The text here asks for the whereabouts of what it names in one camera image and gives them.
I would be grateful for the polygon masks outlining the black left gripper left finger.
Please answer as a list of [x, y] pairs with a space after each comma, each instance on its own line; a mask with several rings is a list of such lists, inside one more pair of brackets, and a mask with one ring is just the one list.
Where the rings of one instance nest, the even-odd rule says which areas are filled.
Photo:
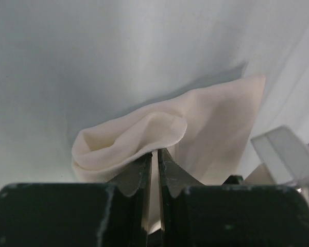
[[0, 246], [146, 246], [151, 153], [106, 183], [0, 190]]

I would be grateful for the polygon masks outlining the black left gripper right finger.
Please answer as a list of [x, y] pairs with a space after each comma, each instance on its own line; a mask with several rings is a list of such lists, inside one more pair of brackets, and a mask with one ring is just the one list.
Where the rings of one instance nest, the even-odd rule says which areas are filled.
[[163, 246], [309, 246], [309, 206], [294, 188], [206, 186], [158, 151]]

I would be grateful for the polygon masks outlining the white cloth napkin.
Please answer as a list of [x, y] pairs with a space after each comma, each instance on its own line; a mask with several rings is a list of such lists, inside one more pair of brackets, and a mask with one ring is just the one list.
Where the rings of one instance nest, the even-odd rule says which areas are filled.
[[192, 176], [221, 184], [238, 167], [265, 82], [253, 75], [190, 90], [83, 129], [72, 147], [72, 168], [80, 181], [106, 182], [129, 162], [167, 148]]

